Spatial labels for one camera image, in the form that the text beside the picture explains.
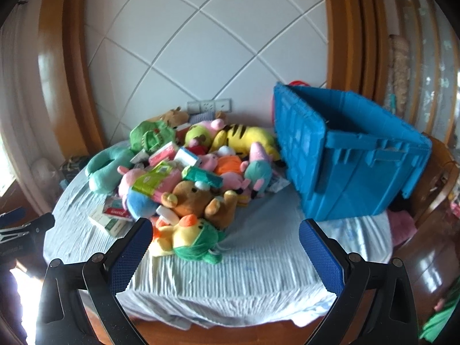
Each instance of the crate handle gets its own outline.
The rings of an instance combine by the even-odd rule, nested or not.
[[[376,161],[401,162],[406,154],[406,152],[399,150],[376,149],[367,153],[366,163],[370,167],[373,167]]]

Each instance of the red plastic object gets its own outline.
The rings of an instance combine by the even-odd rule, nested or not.
[[[302,80],[293,80],[288,85],[302,85],[304,87],[310,87],[310,85]],[[275,125],[275,97],[271,97],[271,124]]]

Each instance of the pink cloth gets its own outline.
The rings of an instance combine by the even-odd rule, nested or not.
[[[417,228],[415,227],[413,218],[407,211],[392,212],[387,209],[386,213],[388,214],[390,223],[393,246],[402,244],[415,235]]]

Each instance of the metal screw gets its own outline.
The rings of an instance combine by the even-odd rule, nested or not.
[[[350,253],[348,259],[351,260],[351,262],[360,262],[361,256],[358,253]]]
[[[396,266],[396,267],[402,267],[403,264],[402,264],[402,260],[399,259],[399,258],[393,258],[393,264]]]
[[[50,267],[58,267],[61,264],[61,260],[59,258],[53,259],[50,263]]]
[[[104,255],[102,253],[96,253],[91,257],[91,260],[95,263],[100,262],[104,259]]]

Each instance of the pig plush in teal clothes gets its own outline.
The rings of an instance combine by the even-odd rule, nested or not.
[[[252,189],[251,198],[262,197],[272,176],[271,162],[261,143],[252,143],[249,150],[249,161],[241,163],[241,172],[249,179]]]

